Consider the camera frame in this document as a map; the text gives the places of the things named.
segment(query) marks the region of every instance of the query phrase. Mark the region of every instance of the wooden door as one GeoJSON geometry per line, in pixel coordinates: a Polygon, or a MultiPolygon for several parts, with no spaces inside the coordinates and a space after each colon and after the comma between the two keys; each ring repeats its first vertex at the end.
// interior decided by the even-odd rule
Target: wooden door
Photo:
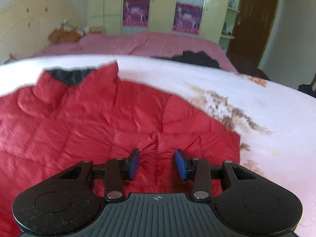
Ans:
{"type": "Polygon", "coordinates": [[[251,74],[259,66],[271,27],[278,0],[241,0],[240,14],[233,30],[227,57],[235,68],[251,74]]]}

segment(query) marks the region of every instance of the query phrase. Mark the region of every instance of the ribbed surface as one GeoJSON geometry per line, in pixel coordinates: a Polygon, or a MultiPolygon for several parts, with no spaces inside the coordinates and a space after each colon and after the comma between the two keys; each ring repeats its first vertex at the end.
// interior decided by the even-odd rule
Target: ribbed surface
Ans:
{"type": "Polygon", "coordinates": [[[224,226],[208,205],[193,203],[182,193],[131,194],[125,202],[107,205],[95,222],[68,236],[245,237],[224,226]]]}

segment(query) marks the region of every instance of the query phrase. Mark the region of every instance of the red jacket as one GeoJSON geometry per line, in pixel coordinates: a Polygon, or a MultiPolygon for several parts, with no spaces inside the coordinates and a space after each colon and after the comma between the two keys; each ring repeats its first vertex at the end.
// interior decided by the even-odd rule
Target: red jacket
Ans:
{"type": "Polygon", "coordinates": [[[176,149],[212,164],[239,162],[236,133],[182,98],[117,73],[115,62],[68,87],[44,72],[36,86],[0,98],[0,236],[19,234],[11,206],[20,192],[81,160],[101,164],[138,148],[140,166],[126,194],[188,191],[176,149]]]}

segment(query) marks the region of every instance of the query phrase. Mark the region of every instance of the pink bed sheet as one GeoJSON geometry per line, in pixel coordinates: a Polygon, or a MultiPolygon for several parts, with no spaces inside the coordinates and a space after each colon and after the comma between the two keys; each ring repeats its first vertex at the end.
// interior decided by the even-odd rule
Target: pink bed sheet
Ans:
{"type": "Polygon", "coordinates": [[[70,54],[114,54],[171,57],[184,50],[204,51],[218,61],[221,69],[237,72],[221,47],[211,41],[171,33],[146,32],[132,36],[89,34],[78,43],[51,44],[33,57],[70,54]]]}

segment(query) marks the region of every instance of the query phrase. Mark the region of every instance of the pink poster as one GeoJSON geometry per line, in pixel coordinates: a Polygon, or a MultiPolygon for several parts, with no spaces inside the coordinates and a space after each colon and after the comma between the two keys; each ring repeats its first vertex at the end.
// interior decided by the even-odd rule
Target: pink poster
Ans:
{"type": "Polygon", "coordinates": [[[123,26],[148,26],[150,0],[124,0],[123,26]]]}
{"type": "Polygon", "coordinates": [[[174,14],[173,31],[179,31],[198,35],[202,8],[182,3],[177,3],[176,12],[174,14]]]}

